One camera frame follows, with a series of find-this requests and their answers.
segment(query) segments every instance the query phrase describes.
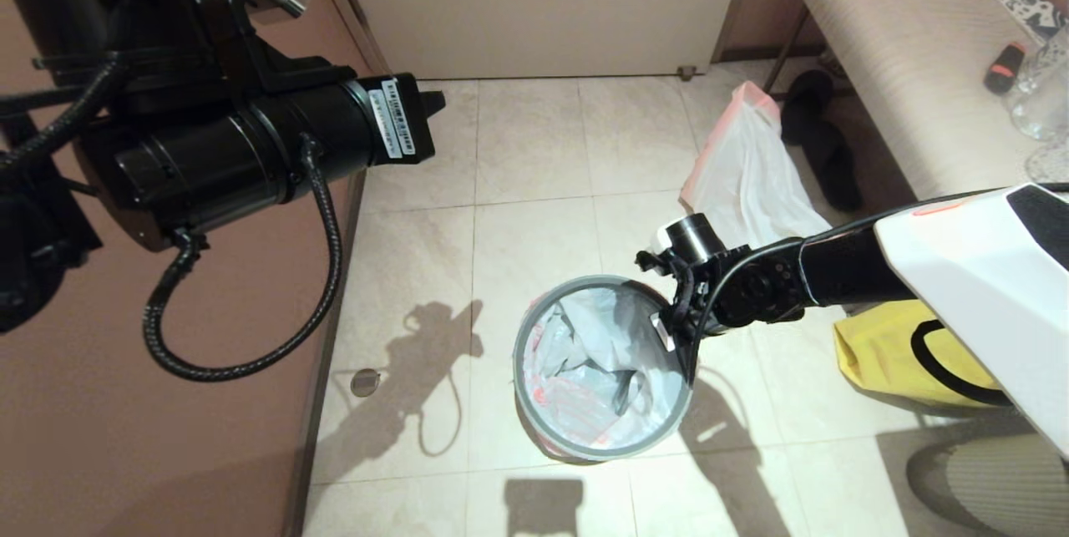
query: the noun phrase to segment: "bench leg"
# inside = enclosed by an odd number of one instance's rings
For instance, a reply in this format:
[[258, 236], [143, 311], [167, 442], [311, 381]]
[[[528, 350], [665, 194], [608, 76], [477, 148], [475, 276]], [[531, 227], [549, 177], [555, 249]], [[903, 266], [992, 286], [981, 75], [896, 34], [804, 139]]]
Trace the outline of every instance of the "bench leg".
[[784, 45], [784, 48], [779, 50], [779, 57], [776, 59], [776, 64], [772, 65], [772, 74], [769, 75], [769, 79], [764, 80], [764, 92], [766, 94], [772, 93], [772, 87], [776, 85], [776, 78], [779, 77], [779, 72], [784, 70], [784, 63], [787, 63], [787, 55], [791, 53], [791, 49], [794, 48], [794, 43], [799, 40], [799, 34], [802, 33], [802, 28], [805, 28], [806, 20], [809, 19], [809, 7], [802, 4], [802, 11], [799, 12], [799, 18], [794, 20], [794, 29], [791, 31], [791, 37]]

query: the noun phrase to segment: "tile floor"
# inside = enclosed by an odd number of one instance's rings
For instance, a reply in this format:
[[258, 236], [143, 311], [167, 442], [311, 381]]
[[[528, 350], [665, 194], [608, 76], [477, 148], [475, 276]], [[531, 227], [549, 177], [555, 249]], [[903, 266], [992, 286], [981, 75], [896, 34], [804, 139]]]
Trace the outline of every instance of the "tile floor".
[[[909, 451], [895, 444], [913, 450], [946, 429], [840, 377], [840, 309], [706, 341], [679, 433], [637, 458], [556, 463], [516, 418], [510, 358], [524, 309], [587, 274], [670, 295], [671, 280], [639, 273], [634, 254], [683, 214], [698, 147], [734, 87], [769, 67], [718, 65], [686, 83], [425, 85], [448, 99], [431, 121], [437, 156], [368, 175], [307, 535], [973, 535], [903, 487]], [[886, 151], [874, 151], [859, 166], [886, 173]], [[870, 204], [888, 202], [894, 180], [863, 186], [878, 195]], [[357, 399], [348, 381], [367, 367], [383, 383]], [[908, 439], [885, 439], [896, 434]]]

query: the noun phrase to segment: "yellow bag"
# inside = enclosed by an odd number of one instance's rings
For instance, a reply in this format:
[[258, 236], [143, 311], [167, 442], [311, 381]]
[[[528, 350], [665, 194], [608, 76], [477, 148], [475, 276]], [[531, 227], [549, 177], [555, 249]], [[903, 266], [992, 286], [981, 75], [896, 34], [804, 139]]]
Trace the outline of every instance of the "yellow bag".
[[836, 322], [835, 350], [845, 377], [866, 390], [936, 405], [1009, 404], [987, 370], [917, 301], [885, 303]]

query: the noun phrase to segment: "sticker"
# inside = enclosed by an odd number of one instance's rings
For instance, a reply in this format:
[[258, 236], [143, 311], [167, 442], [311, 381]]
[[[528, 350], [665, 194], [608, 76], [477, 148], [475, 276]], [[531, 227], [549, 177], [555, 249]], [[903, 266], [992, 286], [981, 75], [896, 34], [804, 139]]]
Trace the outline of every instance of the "sticker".
[[416, 154], [416, 143], [412, 141], [412, 131], [408, 129], [408, 118], [404, 114], [404, 105], [401, 104], [401, 93], [398, 91], [398, 79], [383, 82], [383, 92], [386, 93], [386, 102], [389, 103], [390, 118], [393, 118], [393, 127], [398, 138], [401, 140], [401, 150], [405, 155]]
[[387, 110], [386, 97], [383, 96], [383, 91], [381, 90], [369, 90], [368, 95], [371, 97], [371, 110], [375, 112], [378, 134], [383, 136], [383, 144], [386, 145], [386, 154], [391, 159], [400, 159], [402, 157], [401, 145], [398, 144], [398, 135], [393, 131], [393, 121], [390, 119], [390, 112]]

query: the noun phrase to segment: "black strap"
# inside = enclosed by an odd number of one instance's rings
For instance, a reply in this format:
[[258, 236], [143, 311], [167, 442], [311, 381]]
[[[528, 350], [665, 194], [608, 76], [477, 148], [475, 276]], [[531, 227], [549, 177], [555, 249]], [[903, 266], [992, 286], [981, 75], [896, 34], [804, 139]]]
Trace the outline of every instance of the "black strap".
[[928, 343], [925, 342], [925, 337], [930, 333], [940, 331], [944, 328], [943, 323], [939, 320], [929, 320], [927, 322], [921, 322], [917, 325], [917, 329], [913, 332], [913, 338], [910, 340], [910, 346], [913, 348], [913, 355], [916, 356], [917, 362], [928, 373], [932, 375], [936, 381], [940, 382], [946, 388], [958, 393], [963, 397], [967, 397], [974, 401], [979, 401], [980, 403], [987, 403], [988, 405], [1012, 405], [1012, 401], [1006, 397], [1006, 394], [1000, 389], [985, 388], [979, 385], [974, 385], [973, 383], [965, 381], [958, 375], [947, 370], [939, 359], [935, 359], [935, 355], [932, 355], [930, 349], [928, 349]]

